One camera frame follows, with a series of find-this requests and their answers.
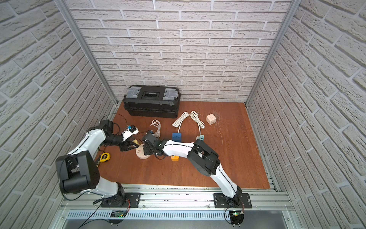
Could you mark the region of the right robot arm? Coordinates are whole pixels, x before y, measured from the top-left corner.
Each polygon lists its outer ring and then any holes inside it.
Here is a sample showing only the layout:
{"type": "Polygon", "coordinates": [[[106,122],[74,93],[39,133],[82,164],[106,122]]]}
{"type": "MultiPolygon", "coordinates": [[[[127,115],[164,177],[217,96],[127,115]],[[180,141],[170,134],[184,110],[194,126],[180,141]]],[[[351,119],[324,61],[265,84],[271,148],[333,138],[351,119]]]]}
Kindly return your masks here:
{"type": "Polygon", "coordinates": [[[224,171],[219,155],[204,141],[197,139],[192,143],[160,140],[155,137],[143,139],[144,149],[156,156],[178,156],[187,158],[201,174],[211,177],[221,189],[227,200],[239,202],[241,188],[224,171]]]}

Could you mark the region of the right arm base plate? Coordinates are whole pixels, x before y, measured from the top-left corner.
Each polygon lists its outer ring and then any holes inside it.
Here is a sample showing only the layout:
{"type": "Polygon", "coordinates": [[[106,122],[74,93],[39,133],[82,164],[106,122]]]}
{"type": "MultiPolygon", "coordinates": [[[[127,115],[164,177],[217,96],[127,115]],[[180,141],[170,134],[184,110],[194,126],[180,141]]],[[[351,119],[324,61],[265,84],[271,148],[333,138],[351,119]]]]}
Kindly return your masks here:
{"type": "Polygon", "coordinates": [[[248,193],[242,193],[240,199],[237,197],[228,198],[222,193],[213,194],[214,207],[216,209],[226,209],[226,208],[244,208],[251,209],[252,202],[250,195],[248,193]]]}

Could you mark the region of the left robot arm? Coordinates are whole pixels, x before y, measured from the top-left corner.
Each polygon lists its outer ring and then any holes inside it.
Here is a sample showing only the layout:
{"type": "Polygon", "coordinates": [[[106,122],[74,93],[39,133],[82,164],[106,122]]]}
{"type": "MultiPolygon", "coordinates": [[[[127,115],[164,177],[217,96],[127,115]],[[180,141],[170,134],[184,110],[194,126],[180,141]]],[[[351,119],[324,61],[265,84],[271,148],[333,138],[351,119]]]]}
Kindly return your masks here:
{"type": "Polygon", "coordinates": [[[100,176],[94,161],[94,154],[100,146],[118,146],[122,152],[138,147],[133,135],[139,130],[134,125],[127,126],[122,134],[113,133],[114,122],[103,120],[90,128],[84,139],[68,154],[56,159],[56,171],[62,195],[90,192],[102,197],[103,201],[122,201],[126,197],[122,185],[100,176]]]}

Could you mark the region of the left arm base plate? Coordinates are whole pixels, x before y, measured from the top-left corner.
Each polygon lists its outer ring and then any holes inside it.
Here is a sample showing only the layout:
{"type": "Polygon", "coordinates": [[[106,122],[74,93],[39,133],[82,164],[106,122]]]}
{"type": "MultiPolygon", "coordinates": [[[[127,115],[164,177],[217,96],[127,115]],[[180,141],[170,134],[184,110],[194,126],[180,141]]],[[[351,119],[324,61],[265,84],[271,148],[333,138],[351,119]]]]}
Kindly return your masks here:
{"type": "Polygon", "coordinates": [[[102,208],[137,208],[141,193],[125,193],[123,197],[115,195],[102,200],[102,208]]]}

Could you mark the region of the round pink power socket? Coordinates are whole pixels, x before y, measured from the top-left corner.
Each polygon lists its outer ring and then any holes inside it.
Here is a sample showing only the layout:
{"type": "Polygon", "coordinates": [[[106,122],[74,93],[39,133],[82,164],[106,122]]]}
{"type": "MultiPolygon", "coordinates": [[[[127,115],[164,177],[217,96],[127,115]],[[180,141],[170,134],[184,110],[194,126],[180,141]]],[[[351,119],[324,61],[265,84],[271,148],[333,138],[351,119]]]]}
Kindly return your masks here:
{"type": "Polygon", "coordinates": [[[137,149],[136,149],[136,155],[142,159],[142,160],[145,160],[145,159],[148,159],[151,155],[145,155],[144,153],[144,146],[145,144],[141,144],[137,149]]]}

